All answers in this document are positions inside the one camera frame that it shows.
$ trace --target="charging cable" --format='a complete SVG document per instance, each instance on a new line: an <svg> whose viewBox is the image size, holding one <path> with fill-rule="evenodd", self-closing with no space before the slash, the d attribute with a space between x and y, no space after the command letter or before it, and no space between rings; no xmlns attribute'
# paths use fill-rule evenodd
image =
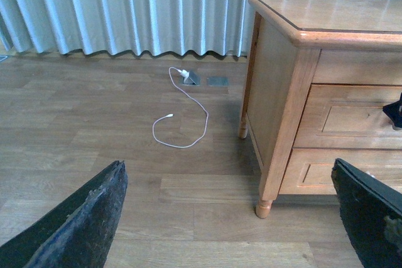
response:
<svg viewBox="0 0 402 268"><path fill-rule="evenodd" d="M166 116L164 116L164 117L161 117L160 119L157 119L157 120L153 123L153 125L152 125L152 135L153 135L153 138L155 139L155 141L157 141L157 142L159 142L159 143L161 143L161 144L164 144L164 145L169 146L169 147L177 147L177 148L179 148L179 149L185 149L185 148L187 148L187 147L192 147L192 146L194 146L196 143L199 142L199 140L201 140L201 138L203 138L203 137L205 136L205 133L207 132L207 124L208 124L209 113L208 113L208 111L203 107L203 105L200 104L199 101L197 101L195 98L189 96L189 95L186 93L186 91L184 91L183 89L181 89L180 87L178 87L178 86L175 84L175 82L173 81L173 78L171 77L171 70L172 70L172 69L177 70L177 71L180 73L180 75L181 75L184 79L188 78L189 72L186 71L186 70L177 69L176 67L169 67L169 76L170 76L170 80L171 80L171 83L173 84L173 86L175 86L179 91L183 92L189 99L191 99L191 100L193 100L194 102L196 102L196 103L202 108L202 110L204 110L205 115L206 115L204 133L203 133L196 141L194 141L192 144L189 144L188 146L175 146L175 145L173 145L173 144L168 144L167 142L160 141L160 140L157 139L156 136L155 136L155 125L156 125L157 122L159 122L159 121L161 121L161 120L163 120L163 119L166 119L166 118L168 118L168 117L173 117L173 114L168 114L168 115L166 115Z"/></svg>

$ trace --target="dresser drawer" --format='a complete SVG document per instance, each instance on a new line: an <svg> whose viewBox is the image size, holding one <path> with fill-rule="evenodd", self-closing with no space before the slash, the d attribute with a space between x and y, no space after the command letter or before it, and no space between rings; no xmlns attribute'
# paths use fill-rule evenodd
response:
<svg viewBox="0 0 402 268"><path fill-rule="evenodd" d="M293 149L280 188L281 194L336 194L331 171L342 158L402 192L401 151Z"/></svg>
<svg viewBox="0 0 402 268"><path fill-rule="evenodd" d="M402 52L322 50L313 83L402 85Z"/></svg>
<svg viewBox="0 0 402 268"><path fill-rule="evenodd" d="M312 85L294 147L402 149L383 106L402 87Z"/></svg>

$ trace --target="turned wooden leg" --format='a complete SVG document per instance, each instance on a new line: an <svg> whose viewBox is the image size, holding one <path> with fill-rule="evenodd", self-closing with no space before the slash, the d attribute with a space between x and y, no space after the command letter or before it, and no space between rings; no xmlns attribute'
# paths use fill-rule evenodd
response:
<svg viewBox="0 0 402 268"><path fill-rule="evenodd" d="M272 200L262 200L261 198L258 200L256 207L256 215L260 219L265 219L268 217L269 212L271 211Z"/></svg>
<svg viewBox="0 0 402 268"><path fill-rule="evenodd" d="M239 124L239 137L244 139L247 137L248 129L246 119L242 119Z"/></svg>

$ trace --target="curtain fold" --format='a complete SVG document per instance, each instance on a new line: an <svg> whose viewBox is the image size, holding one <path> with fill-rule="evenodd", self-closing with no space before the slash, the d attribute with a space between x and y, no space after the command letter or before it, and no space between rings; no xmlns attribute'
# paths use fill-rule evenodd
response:
<svg viewBox="0 0 402 268"><path fill-rule="evenodd" d="M0 0L6 49L247 54L247 0Z"/></svg>

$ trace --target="laminate floor plank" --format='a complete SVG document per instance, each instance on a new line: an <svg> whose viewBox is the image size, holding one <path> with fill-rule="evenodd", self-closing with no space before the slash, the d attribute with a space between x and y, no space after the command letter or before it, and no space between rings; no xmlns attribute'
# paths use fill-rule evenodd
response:
<svg viewBox="0 0 402 268"><path fill-rule="evenodd" d="M194 239L265 242L348 242L337 206L282 205L265 220L255 221L245 204L198 204Z"/></svg>
<svg viewBox="0 0 402 268"><path fill-rule="evenodd" d="M318 268L363 268L350 242L312 242Z"/></svg>
<svg viewBox="0 0 402 268"><path fill-rule="evenodd" d="M112 267L314 268L307 243L115 240Z"/></svg>
<svg viewBox="0 0 402 268"><path fill-rule="evenodd" d="M192 204L128 201L115 238L136 240L193 240Z"/></svg>

